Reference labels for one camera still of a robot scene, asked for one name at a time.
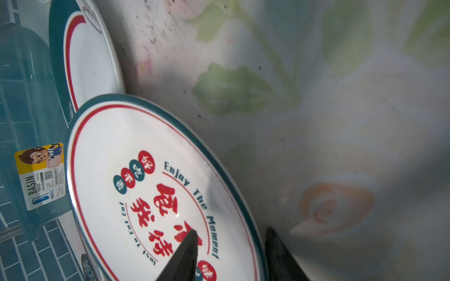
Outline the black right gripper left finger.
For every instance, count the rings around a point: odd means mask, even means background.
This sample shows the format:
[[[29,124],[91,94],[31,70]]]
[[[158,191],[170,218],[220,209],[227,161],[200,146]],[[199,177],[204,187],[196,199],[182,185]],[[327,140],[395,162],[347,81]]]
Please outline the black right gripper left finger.
[[[156,281],[194,281],[198,258],[198,234],[190,230]]]

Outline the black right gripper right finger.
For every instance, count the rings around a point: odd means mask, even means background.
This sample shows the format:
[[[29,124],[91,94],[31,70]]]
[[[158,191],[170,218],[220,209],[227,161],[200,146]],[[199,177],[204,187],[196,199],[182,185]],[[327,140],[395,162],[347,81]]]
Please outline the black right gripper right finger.
[[[266,230],[265,249],[271,281],[310,281],[272,227]]]

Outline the white plate red characters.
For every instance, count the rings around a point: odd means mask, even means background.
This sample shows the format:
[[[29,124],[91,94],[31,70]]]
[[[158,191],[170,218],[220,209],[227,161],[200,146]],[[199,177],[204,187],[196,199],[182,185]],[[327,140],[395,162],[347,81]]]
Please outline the white plate red characters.
[[[181,120],[125,94],[84,103],[69,128],[67,187],[107,281],[154,281],[190,231],[200,281],[266,281],[261,238],[239,188]]]

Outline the white plate green red rim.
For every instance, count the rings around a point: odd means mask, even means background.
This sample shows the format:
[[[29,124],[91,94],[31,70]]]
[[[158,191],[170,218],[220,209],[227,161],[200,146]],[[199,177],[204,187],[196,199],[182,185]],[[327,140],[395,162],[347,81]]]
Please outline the white plate green red rim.
[[[93,1],[51,1],[49,47],[64,119],[102,94],[124,94],[113,41]]]

